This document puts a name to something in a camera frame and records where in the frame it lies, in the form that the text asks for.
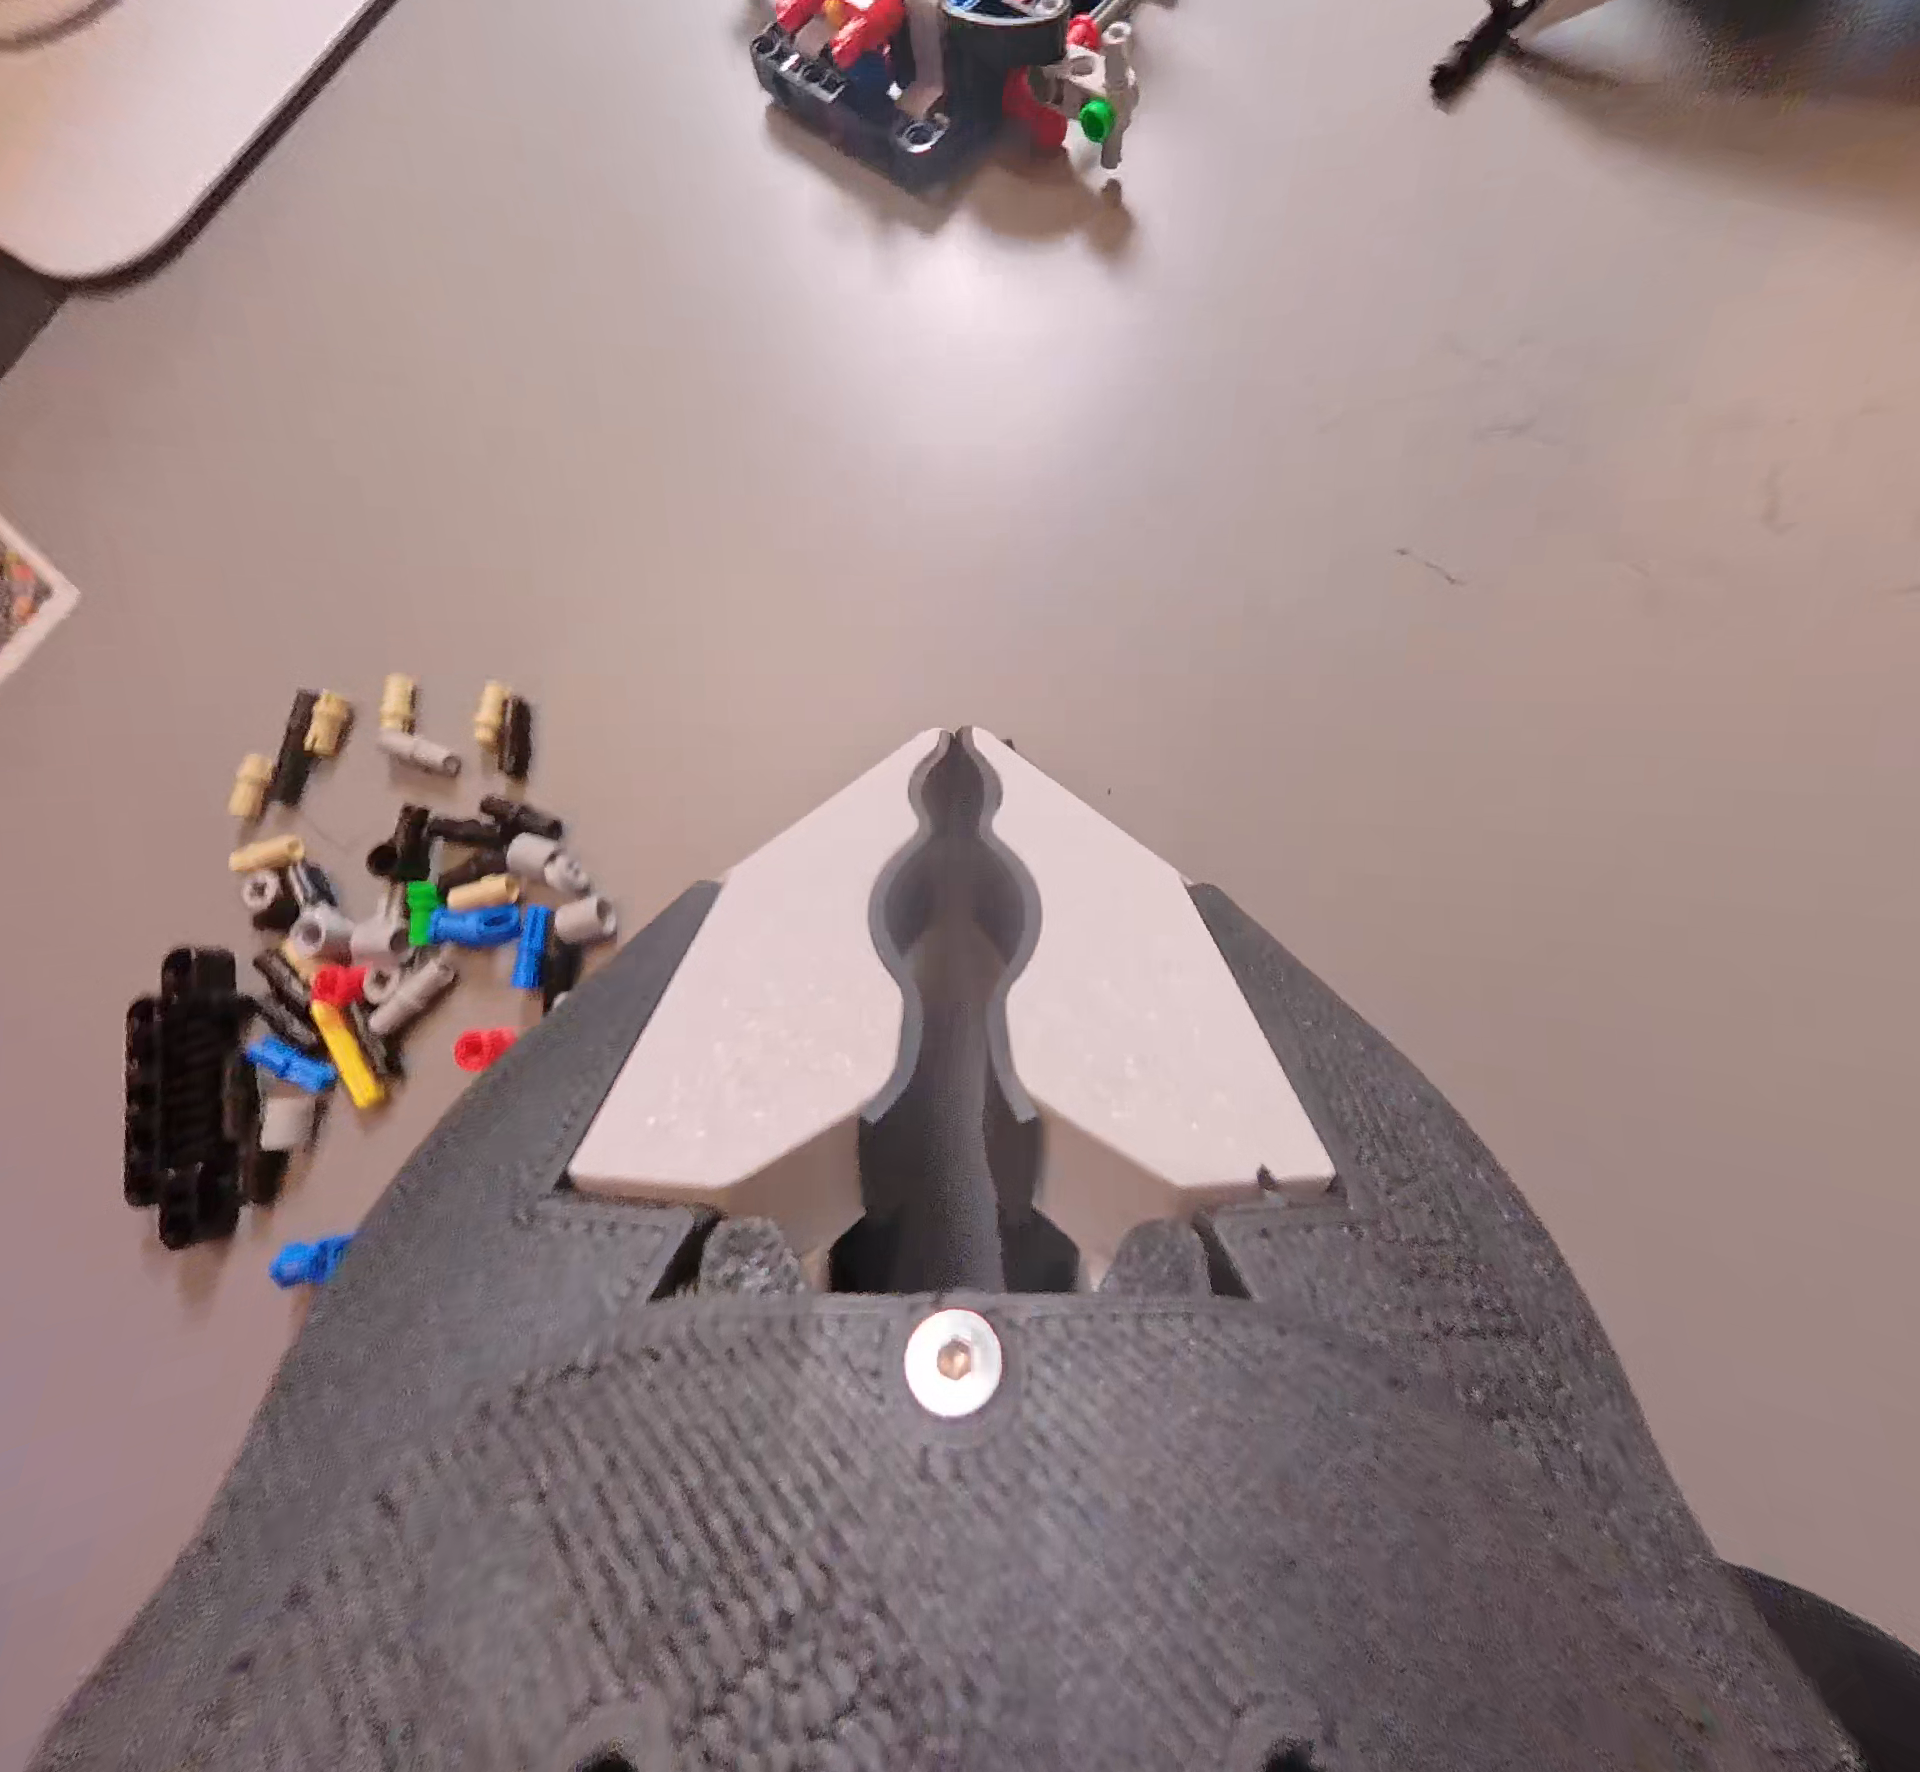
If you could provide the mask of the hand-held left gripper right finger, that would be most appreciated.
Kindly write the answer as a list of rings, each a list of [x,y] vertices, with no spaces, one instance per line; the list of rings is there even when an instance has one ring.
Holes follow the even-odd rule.
[[[992,732],[965,743],[1021,895],[1003,1036],[1039,1218],[1102,1279],[1150,1221],[1321,1204],[1337,1161],[1187,877]]]

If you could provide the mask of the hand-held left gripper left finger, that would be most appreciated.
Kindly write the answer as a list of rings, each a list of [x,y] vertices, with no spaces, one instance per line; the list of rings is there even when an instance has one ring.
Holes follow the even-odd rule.
[[[916,734],[724,875],[570,1159],[578,1195],[768,1219],[803,1258],[861,1221],[858,1120],[904,1023],[874,896],[950,748]]]

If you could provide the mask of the pile of lego pieces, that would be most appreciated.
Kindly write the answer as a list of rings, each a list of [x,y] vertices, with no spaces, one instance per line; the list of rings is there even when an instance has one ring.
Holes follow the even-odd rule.
[[[459,751],[423,732],[419,680],[384,678],[370,739],[400,801],[352,896],[301,812],[355,724],[338,690],[293,694],[275,751],[247,756],[226,801],[247,950],[180,944],[127,1008],[123,1197],[169,1255],[225,1246],[275,1209],[331,1111],[384,1118],[465,978],[517,1004],[450,1040],[472,1081],[619,940],[565,820],[529,799],[537,707],[497,680]]]

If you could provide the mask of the holographic sticker sheet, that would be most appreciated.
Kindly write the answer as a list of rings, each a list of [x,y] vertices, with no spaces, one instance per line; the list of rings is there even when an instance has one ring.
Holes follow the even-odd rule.
[[[79,590],[9,518],[2,518],[2,684],[71,619]]]

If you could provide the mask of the white book stand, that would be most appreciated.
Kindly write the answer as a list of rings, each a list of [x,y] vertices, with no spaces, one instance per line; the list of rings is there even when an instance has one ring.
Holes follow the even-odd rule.
[[[70,285],[146,261],[378,2],[4,0],[4,253]]]

